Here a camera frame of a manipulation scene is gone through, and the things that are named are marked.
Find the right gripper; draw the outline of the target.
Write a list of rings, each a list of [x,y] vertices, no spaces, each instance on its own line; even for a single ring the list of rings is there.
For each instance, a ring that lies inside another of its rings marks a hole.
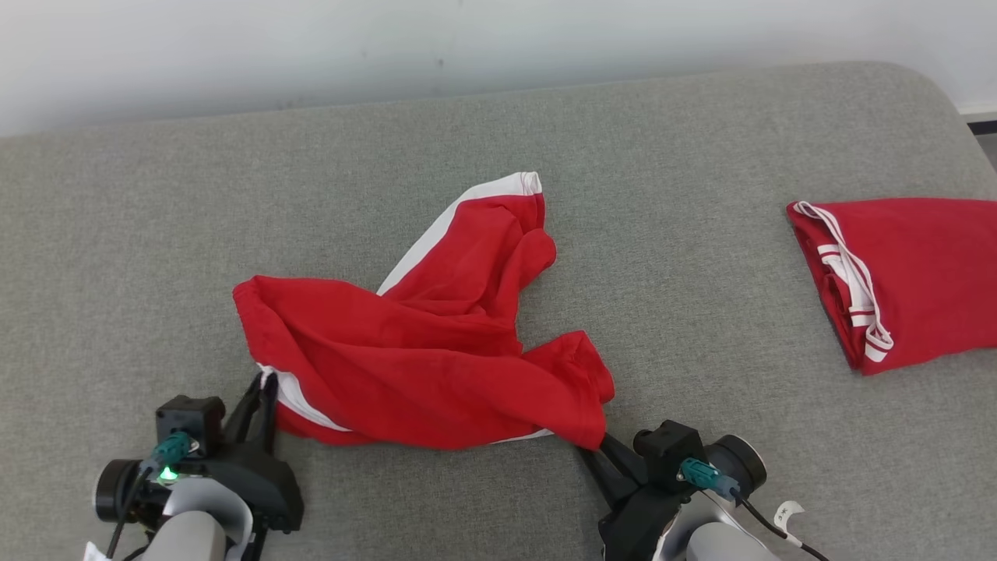
[[[580,457],[610,508],[598,524],[603,561],[651,561],[684,501],[684,484],[646,484],[644,459],[610,433],[601,451],[580,448]]]

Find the red basketball jersey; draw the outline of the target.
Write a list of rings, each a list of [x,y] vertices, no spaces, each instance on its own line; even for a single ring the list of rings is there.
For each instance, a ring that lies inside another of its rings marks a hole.
[[[997,201],[797,201],[786,212],[855,372],[997,348]]]

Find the red and white shorts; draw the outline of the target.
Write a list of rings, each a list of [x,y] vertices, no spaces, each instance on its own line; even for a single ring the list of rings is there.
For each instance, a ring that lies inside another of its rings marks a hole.
[[[520,294],[556,260],[537,173],[467,189],[376,291],[255,276],[234,288],[277,423],[327,445],[467,450],[558,436],[595,450],[614,381],[583,331],[526,349]]]

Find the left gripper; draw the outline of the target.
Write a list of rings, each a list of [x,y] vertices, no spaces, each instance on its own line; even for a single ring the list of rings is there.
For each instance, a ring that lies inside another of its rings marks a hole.
[[[197,464],[262,516],[267,528],[299,531],[304,500],[290,465],[277,459],[277,374],[257,373],[224,426],[225,443]]]

